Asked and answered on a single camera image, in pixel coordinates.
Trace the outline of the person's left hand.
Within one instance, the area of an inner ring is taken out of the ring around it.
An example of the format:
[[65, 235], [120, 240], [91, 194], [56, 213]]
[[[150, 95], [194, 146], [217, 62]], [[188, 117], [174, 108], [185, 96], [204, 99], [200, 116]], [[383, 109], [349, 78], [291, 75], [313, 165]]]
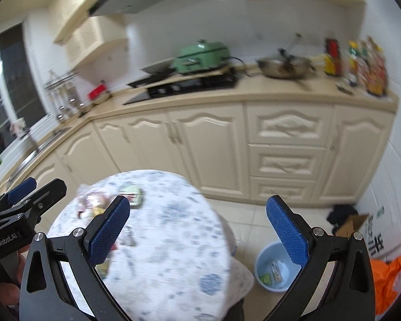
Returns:
[[[26, 262], [26, 252], [30, 245], [18, 250], [18, 268], [16, 270], [16, 281], [21, 283], [24, 266]], [[13, 283], [0, 282], [0, 301], [4, 306], [17, 305], [20, 298], [20, 288]]]

